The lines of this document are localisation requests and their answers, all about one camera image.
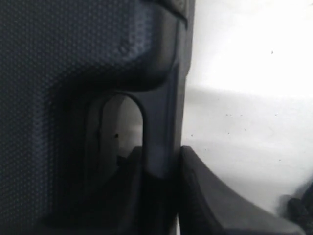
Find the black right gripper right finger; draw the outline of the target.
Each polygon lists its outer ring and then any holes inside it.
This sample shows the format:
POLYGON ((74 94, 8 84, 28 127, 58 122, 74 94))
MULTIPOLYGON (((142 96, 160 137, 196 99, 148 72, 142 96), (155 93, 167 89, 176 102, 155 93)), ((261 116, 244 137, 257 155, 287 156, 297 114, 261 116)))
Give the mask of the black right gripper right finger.
POLYGON ((179 226, 182 235, 302 235, 303 230, 247 201, 181 148, 179 226))

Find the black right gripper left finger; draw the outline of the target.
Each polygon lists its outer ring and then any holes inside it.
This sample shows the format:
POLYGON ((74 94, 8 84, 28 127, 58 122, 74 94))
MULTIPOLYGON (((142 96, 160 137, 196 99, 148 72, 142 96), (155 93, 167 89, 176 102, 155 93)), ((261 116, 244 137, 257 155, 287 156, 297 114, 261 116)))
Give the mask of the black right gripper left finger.
POLYGON ((142 148, 135 147, 108 182, 105 197, 105 234, 137 233, 142 178, 142 148))

